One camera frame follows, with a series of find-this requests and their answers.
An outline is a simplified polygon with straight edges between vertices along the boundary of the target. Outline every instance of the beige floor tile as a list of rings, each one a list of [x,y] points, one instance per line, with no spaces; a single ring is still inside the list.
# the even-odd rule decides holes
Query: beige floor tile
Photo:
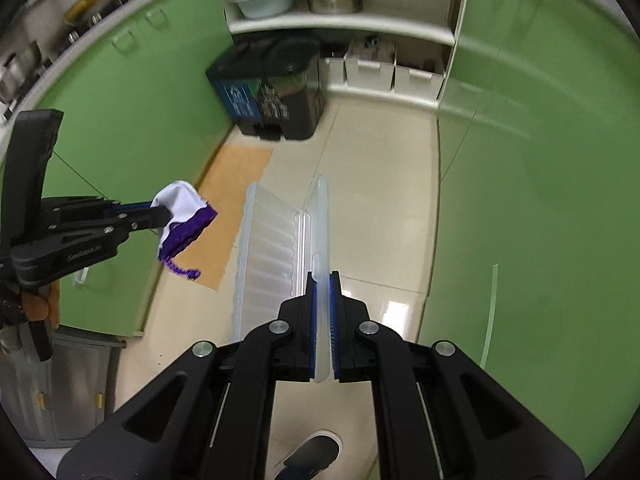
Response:
[[[340,277],[342,293],[364,301],[369,317],[393,328],[407,341],[416,341],[420,332],[426,294]]]
[[[317,430],[342,439],[343,452],[373,463],[376,422],[369,383],[278,383],[271,438],[296,446]]]
[[[118,374],[116,376],[116,389],[114,409],[118,409],[131,397],[146,386],[151,379],[158,374],[155,368],[148,368],[136,360],[133,352],[125,349],[120,353],[118,362]]]
[[[371,460],[342,453],[334,463],[315,478],[317,480],[366,480],[371,470]]]
[[[302,209],[338,108],[339,101],[327,103],[311,139],[281,141],[274,146],[271,161],[260,180],[261,186],[284,203]]]
[[[116,378],[122,405],[195,342],[230,342],[238,250],[233,249],[218,291],[164,270],[142,337],[127,339]]]
[[[273,480],[275,467],[288,454],[293,451],[291,444],[280,442],[274,438],[269,439],[269,450],[267,452],[267,465],[264,468],[264,480]]]
[[[349,278],[427,292],[436,149],[433,114],[340,106],[318,167],[330,186],[332,269]]]

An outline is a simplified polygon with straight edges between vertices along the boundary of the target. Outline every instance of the cabinet knob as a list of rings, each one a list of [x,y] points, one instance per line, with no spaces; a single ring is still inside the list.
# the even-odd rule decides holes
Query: cabinet knob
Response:
[[[127,52],[134,50],[138,42],[130,28],[124,28],[111,37],[111,44],[118,52],[126,54]]]
[[[162,28],[167,24],[167,17],[162,7],[156,6],[144,13],[146,22],[153,28]]]

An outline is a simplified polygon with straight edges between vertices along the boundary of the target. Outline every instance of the green cabinet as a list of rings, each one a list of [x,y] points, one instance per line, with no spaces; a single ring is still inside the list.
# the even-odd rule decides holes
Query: green cabinet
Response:
[[[158,0],[97,41],[39,103],[65,113],[45,195],[146,202],[194,182],[231,120],[205,70],[232,43],[220,0]],[[62,283],[62,323],[117,335],[143,329],[158,237],[134,233],[118,256]]]
[[[231,45],[220,0],[161,0],[142,12],[140,30],[161,67],[158,79],[169,89],[182,121],[174,139],[191,134],[211,150],[231,128],[231,118],[205,70]]]
[[[494,44],[482,16],[463,22],[462,52],[492,54],[447,147],[420,341],[450,338],[477,362],[485,350],[591,471],[640,404],[640,46],[585,0],[509,1]],[[452,74],[479,85],[465,57]],[[451,115],[441,139],[460,136]]]
[[[54,154],[47,164],[43,196],[98,196],[99,193]],[[118,256],[92,266],[83,283],[74,275],[60,285],[60,323],[117,335],[141,330],[148,295],[155,281],[158,237],[130,235]]]

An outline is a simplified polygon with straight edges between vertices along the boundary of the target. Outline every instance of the black trash bin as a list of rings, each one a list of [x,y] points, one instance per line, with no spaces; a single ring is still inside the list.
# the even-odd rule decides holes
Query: black trash bin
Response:
[[[310,138],[324,101],[320,41],[276,36],[235,44],[207,70],[207,78],[245,135],[262,139]]]

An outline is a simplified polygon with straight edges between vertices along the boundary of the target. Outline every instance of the gray sneaker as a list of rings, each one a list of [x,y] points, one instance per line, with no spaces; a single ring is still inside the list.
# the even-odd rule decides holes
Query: gray sneaker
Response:
[[[310,480],[335,462],[341,452],[339,436],[332,431],[316,431],[276,465],[275,480]]]

